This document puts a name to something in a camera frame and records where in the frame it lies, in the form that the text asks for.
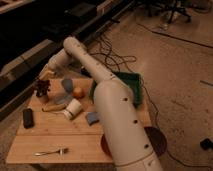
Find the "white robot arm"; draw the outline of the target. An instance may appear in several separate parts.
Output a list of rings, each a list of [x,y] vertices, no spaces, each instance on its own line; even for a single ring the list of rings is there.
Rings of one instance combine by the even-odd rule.
[[[117,171],[164,171],[133,105],[133,91],[94,59],[78,39],[67,37],[39,78],[49,79],[56,69],[64,69],[71,57],[79,60],[97,83],[94,106]]]

